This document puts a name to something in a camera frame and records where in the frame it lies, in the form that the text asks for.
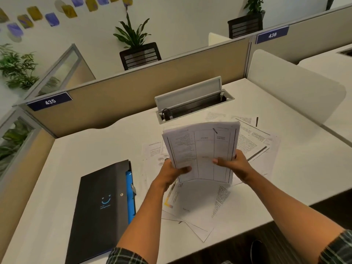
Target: plaid sleeve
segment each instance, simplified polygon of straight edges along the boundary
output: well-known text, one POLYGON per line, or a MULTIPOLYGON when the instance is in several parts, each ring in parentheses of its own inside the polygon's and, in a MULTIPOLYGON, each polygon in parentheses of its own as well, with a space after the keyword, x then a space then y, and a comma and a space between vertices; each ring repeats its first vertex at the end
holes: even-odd
POLYGON ((319 264, 352 264, 352 231, 345 230, 320 254, 319 264))
POLYGON ((121 247, 111 250, 106 264, 148 264, 140 255, 121 247))

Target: dark floor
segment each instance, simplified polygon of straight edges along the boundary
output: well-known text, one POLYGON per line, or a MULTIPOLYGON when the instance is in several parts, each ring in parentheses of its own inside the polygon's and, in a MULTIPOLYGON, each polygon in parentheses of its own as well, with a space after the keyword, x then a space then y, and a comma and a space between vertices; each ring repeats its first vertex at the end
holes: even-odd
MULTIPOLYGON (((311 207, 331 218, 346 229, 352 229, 352 189, 321 201, 311 207)), ((261 240, 269 251, 271 264, 305 264, 284 238, 274 222, 270 222, 229 240, 205 248, 172 264, 220 264, 229 260, 234 264, 250 264, 251 242, 261 240)))

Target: person's left hand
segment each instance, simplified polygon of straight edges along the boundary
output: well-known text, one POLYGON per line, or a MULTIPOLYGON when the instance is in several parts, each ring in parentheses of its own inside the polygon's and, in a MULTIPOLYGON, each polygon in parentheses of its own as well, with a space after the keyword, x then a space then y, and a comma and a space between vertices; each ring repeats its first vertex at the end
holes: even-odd
POLYGON ((188 173, 192 170, 190 166, 184 168, 174 168, 171 160, 168 158, 165 160, 158 176, 155 178, 153 183, 161 187, 164 192, 169 188, 171 184, 177 179, 181 174, 188 173))

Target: forearm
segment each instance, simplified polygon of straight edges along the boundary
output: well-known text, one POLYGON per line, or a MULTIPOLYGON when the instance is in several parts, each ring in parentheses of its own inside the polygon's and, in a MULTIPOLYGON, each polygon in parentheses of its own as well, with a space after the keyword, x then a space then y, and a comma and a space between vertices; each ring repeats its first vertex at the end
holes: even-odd
POLYGON ((319 254, 344 229, 288 194, 256 171, 248 185, 263 202, 290 244, 310 263, 317 263, 319 254))
POLYGON ((117 244, 117 247, 139 254, 149 264, 155 264, 158 258, 163 195, 164 189, 152 183, 136 216, 117 244))

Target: shoe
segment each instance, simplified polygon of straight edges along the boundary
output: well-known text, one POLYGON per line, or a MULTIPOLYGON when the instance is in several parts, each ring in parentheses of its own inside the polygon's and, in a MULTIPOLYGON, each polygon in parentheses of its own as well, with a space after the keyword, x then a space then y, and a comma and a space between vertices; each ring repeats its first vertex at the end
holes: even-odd
POLYGON ((266 246, 259 240, 255 240, 251 245, 252 264, 269 264, 270 258, 266 246))

